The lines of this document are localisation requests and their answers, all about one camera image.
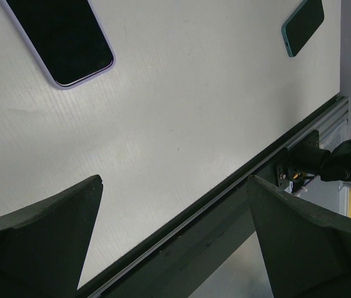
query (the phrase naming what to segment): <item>teal smartphone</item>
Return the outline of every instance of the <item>teal smartphone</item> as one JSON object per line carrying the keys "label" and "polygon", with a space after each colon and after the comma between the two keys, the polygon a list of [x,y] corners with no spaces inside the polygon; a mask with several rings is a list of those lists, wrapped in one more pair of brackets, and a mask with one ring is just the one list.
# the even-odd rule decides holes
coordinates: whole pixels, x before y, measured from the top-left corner
{"label": "teal smartphone", "polygon": [[281,28],[288,56],[295,57],[323,22],[322,0],[304,0]]}

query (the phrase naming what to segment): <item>purple phone case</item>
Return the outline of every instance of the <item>purple phone case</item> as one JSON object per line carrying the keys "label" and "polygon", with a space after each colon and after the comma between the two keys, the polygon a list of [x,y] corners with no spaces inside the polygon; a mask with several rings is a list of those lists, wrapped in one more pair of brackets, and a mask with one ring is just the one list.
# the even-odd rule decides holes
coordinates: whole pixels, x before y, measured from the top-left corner
{"label": "purple phone case", "polygon": [[36,48],[34,47],[32,41],[30,40],[29,36],[27,36],[26,34],[26,31],[23,29],[21,23],[18,21],[17,17],[15,16],[14,12],[12,11],[12,9],[10,8],[10,6],[8,5],[7,1],[6,0],[0,0],[0,3],[2,4],[3,8],[6,10],[8,16],[11,18],[12,22],[14,23],[15,27],[17,28],[18,32],[20,33],[20,35],[22,36],[24,42],[26,43],[27,47],[29,48],[29,50],[32,52],[34,58],[36,59],[37,63],[39,64],[41,70],[44,72],[44,75],[45,77],[48,79],[48,81],[54,86],[56,87],[57,89],[59,90],[69,90],[69,89],[73,89],[74,87],[77,87],[89,80],[92,80],[94,78],[96,78],[97,76],[111,70],[114,65],[116,64],[116,56],[114,54],[114,51],[112,49],[112,46],[109,42],[109,40],[107,39],[107,36],[106,36],[106,33],[105,31],[103,30],[102,28],[102,25],[99,21],[99,19],[96,17],[96,13],[95,13],[95,10],[94,10],[94,7],[91,5],[91,1],[90,0],[87,0],[88,1],[88,4],[91,8],[91,10],[93,11],[93,14],[98,22],[98,25],[99,25],[99,28],[101,29],[103,35],[104,35],[104,38],[106,39],[106,42],[107,44],[109,45],[109,48],[111,49],[111,52],[113,54],[113,62],[112,62],[112,65],[104,70],[100,70],[96,73],[93,73],[81,80],[79,80],[78,82],[72,84],[72,85],[69,85],[69,86],[62,86],[62,85],[59,85],[57,82],[55,82],[54,78],[52,77],[52,75],[50,74],[48,68],[45,66],[45,63],[44,61],[41,59],[38,51],[36,50]]}

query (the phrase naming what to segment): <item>smartphone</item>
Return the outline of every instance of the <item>smartphone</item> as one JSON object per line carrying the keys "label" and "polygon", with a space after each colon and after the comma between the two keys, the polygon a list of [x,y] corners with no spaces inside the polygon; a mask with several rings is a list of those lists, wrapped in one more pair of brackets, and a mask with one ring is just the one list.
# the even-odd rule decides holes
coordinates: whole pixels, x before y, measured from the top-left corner
{"label": "smartphone", "polygon": [[0,1],[58,89],[71,89],[114,66],[113,51],[89,0]]}
{"label": "smartphone", "polygon": [[304,0],[281,28],[288,56],[295,57],[323,21],[322,0]]}

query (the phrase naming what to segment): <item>white table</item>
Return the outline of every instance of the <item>white table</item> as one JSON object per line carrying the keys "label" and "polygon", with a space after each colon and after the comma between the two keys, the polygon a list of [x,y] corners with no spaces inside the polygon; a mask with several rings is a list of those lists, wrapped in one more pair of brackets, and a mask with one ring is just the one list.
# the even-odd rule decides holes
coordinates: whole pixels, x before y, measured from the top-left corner
{"label": "white table", "polygon": [[296,58],[300,0],[92,0],[115,68],[51,87],[0,7],[0,215],[93,174],[80,285],[339,92],[341,0]]}

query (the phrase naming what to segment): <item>phone screen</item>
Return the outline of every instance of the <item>phone screen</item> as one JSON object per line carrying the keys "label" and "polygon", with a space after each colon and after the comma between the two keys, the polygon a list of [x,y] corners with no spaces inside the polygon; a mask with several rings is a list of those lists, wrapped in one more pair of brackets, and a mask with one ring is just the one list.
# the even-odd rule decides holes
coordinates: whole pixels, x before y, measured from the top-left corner
{"label": "phone screen", "polygon": [[87,0],[6,1],[60,86],[71,86],[113,64]]}
{"label": "phone screen", "polygon": [[286,46],[293,56],[304,47],[324,21],[322,0],[305,0],[285,24]]}

